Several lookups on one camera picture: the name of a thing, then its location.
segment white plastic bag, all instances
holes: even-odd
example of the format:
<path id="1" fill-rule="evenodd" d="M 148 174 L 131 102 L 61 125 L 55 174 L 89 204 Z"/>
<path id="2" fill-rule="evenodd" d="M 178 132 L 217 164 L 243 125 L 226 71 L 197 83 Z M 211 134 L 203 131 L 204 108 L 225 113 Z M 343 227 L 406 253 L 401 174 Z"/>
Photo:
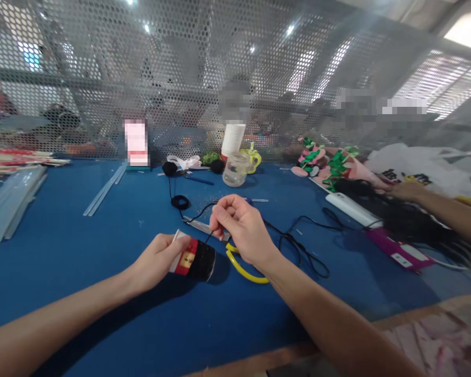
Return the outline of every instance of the white plastic bag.
<path id="1" fill-rule="evenodd" d="M 454 148 L 408 147 L 399 143 L 370 153 L 365 166 L 393 182 L 429 182 L 426 187 L 441 195 L 471 197 L 469 175 L 445 160 L 470 154 Z"/>

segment blue tabletop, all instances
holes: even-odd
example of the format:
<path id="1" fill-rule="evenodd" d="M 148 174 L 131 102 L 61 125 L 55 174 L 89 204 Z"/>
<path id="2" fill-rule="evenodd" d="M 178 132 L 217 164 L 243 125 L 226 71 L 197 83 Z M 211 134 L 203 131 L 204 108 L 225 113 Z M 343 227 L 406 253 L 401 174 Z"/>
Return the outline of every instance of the blue tabletop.
<path id="1" fill-rule="evenodd" d="M 119 167 L 117 161 L 75 161 L 48 170 L 48 178 L 28 208 L 16 234 L 0 244 L 0 325 L 122 271 L 157 233 L 179 228 L 204 241 L 206 235 L 182 224 L 170 204 L 167 178 L 126 172 L 93 217 L 82 213 Z M 255 203 L 262 216 L 287 230 L 300 215 L 332 224 L 321 209 L 331 208 L 345 224 L 354 220 L 332 207 L 326 192 L 278 165 L 263 164 L 240 188 L 220 175 L 195 175 L 209 186 L 172 179 L 197 215 L 209 202 L 230 193 L 268 199 Z M 203 218 L 208 221 L 210 211 Z M 361 231 L 343 233 L 299 223 L 295 237 L 330 269 L 317 278 L 304 259 L 302 269 L 369 320 L 471 293 L 465 275 L 432 266 L 421 276 L 403 270 Z M 274 241 L 278 235 L 270 230 Z M 52 357 L 39 375 L 166 375 L 214 367 L 306 340 L 300 323 L 270 285 L 258 285 L 229 266 L 216 239 L 212 283 L 168 276 L 152 291 L 109 313 Z M 296 262 L 295 251 L 283 254 Z M 249 272 L 258 274 L 252 267 Z"/>

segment person's left hand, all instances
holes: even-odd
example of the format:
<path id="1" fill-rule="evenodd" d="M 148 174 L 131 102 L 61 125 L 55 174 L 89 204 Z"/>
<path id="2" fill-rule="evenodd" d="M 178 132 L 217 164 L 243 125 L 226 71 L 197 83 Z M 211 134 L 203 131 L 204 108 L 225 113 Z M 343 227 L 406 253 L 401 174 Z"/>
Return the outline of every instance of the person's left hand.
<path id="1" fill-rule="evenodd" d="M 174 235 L 158 234 L 126 272 L 141 293 L 155 287 L 167 274 L 174 258 L 185 250 L 190 236 L 173 242 Z"/>

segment perforated metal mesh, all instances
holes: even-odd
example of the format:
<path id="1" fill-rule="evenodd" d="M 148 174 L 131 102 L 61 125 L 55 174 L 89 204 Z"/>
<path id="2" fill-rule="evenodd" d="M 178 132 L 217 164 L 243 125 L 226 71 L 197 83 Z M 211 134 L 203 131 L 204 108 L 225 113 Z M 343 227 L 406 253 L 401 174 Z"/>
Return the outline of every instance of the perforated metal mesh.
<path id="1" fill-rule="evenodd" d="M 336 2 L 0 0 L 0 146 L 121 157 L 122 119 L 146 118 L 157 158 L 202 155 L 230 82 L 247 83 L 244 144 L 266 159 L 304 134 L 376 148 L 425 119 L 346 125 L 337 90 L 426 98 L 446 119 L 471 97 L 471 51 Z"/>

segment white ribbon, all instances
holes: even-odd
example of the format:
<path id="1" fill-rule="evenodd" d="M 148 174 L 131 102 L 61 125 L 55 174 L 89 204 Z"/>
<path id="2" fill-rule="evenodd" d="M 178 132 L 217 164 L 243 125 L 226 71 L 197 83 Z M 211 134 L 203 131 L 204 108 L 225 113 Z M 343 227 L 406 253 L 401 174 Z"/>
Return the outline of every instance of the white ribbon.
<path id="1" fill-rule="evenodd" d="M 173 162 L 177 167 L 182 168 L 183 170 L 187 170 L 190 168 L 200 168 L 202 165 L 202 162 L 200 161 L 200 157 L 195 155 L 190 157 L 189 159 L 182 160 L 178 156 L 175 156 L 174 154 L 170 154 L 167 156 L 167 161 Z"/>

